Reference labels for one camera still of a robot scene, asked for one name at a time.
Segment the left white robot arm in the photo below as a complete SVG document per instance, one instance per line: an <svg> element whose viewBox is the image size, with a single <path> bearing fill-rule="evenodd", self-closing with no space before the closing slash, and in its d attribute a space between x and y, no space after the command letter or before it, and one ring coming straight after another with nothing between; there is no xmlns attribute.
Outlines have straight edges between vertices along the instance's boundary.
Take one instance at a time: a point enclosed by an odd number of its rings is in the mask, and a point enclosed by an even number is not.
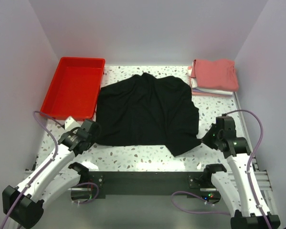
<svg viewBox="0 0 286 229"><path fill-rule="evenodd" d="M83 203L93 201L99 186L89 181L89 169L75 158L96 142L101 127L86 119L79 125L73 118L65 122L65 130L48 157L16 187L2 192L5 219L12 219L19 228L31 229L41 219L45 208L72 187L93 186L95 193Z"/></svg>

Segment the black t shirt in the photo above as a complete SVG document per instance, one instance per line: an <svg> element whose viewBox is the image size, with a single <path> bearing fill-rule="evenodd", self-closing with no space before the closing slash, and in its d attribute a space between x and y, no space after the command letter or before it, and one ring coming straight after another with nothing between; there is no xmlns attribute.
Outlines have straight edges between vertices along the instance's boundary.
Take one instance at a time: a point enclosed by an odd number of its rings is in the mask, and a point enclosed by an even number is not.
<svg viewBox="0 0 286 229"><path fill-rule="evenodd" d="M179 156L201 144L191 88L174 76L136 74L101 88L96 122L101 126L99 145L164 145Z"/></svg>

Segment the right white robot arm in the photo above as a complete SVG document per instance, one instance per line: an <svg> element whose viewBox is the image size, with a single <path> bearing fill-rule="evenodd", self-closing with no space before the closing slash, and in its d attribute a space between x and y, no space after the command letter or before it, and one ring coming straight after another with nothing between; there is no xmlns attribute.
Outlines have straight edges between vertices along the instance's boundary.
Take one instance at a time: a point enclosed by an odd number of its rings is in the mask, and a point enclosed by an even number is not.
<svg viewBox="0 0 286 229"><path fill-rule="evenodd" d="M231 216L233 229L277 229L281 222L271 213L255 177L251 150L244 137L238 137L234 119L227 115L216 118L202 143L223 153L235 183L229 180L223 164L207 165L203 171L203 183L216 187Z"/></svg>

